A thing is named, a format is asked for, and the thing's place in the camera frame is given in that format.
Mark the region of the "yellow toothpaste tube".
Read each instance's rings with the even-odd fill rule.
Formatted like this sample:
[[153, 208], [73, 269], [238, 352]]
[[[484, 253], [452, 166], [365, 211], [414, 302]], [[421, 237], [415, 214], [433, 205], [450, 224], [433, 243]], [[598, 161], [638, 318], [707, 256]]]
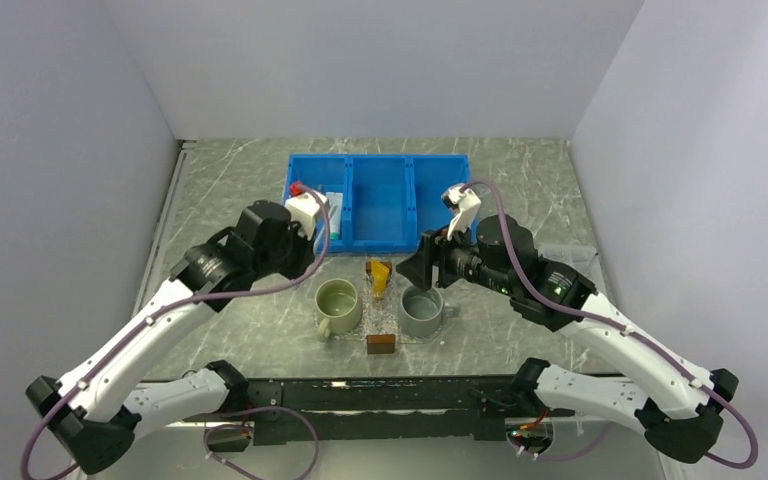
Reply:
[[386, 297], [391, 271], [392, 264], [389, 261], [372, 259], [369, 262], [368, 274], [371, 282], [372, 296], [375, 300], [383, 300]]

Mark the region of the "grey ceramic mug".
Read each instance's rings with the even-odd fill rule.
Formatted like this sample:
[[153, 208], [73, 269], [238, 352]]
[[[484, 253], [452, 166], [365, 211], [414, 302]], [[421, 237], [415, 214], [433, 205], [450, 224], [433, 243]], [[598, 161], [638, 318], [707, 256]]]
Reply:
[[448, 318], [459, 316], [460, 308], [447, 302], [436, 288], [407, 287], [398, 304], [398, 326], [402, 333], [416, 338], [432, 336]]

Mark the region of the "cream ceramic mug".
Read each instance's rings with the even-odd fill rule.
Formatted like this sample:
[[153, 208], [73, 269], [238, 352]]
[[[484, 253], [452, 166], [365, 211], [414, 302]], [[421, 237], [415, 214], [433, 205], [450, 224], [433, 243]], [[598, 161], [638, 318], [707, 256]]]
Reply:
[[333, 335], [354, 329], [361, 321], [363, 304], [355, 286], [335, 278], [322, 283], [315, 294], [316, 338], [327, 342]]

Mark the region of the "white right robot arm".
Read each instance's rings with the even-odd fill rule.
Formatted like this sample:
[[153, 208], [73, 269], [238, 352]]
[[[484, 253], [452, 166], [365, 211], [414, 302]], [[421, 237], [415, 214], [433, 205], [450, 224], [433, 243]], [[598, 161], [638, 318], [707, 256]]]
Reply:
[[721, 368], [709, 371], [681, 358], [642, 333], [575, 268], [540, 255], [529, 230], [506, 218], [482, 220], [475, 232], [423, 233], [417, 251], [396, 270], [421, 290], [464, 280], [505, 295], [525, 320], [574, 339], [611, 363], [624, 381], [577, 374], [528, 358], [514, 375], [511, 401], [534, 415], [575, 410], [643, 435], [660, 453], [683, 463], [709, 454], [722, 430], [722, 402], [738, 380]]

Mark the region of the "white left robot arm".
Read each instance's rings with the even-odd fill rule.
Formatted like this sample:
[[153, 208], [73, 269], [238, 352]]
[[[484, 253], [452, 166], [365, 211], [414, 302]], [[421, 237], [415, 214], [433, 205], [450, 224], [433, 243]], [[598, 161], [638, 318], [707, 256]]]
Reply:
[[26, 395], [77, 469], [96, 474], [145, 435], [179, 420], [216, 413], [239, 417], [251, 403], [248, 379], [224, 360], [194, 374], [142, 388], [147, 373], [190, 332], [232, 300], [259, 294], [256, 282], [278, 274], [286, 287], [322, 263], [318, 227], [329, 205], [319, 193], [283, 203], [259, 200], [238, 222], [193, 246], [149, 303], [96, 353], [58, 378], [41, 376]]

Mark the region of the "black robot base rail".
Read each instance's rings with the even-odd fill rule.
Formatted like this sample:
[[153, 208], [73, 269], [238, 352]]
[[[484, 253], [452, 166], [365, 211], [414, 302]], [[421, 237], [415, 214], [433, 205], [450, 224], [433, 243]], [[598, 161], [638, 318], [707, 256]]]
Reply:
[[195, 421], [244, 421], [257, 446], [307, 440], [466, 437], [503, 441], [522, 423], [549, 423], [512, 375], [252, 378], [248, 396]]

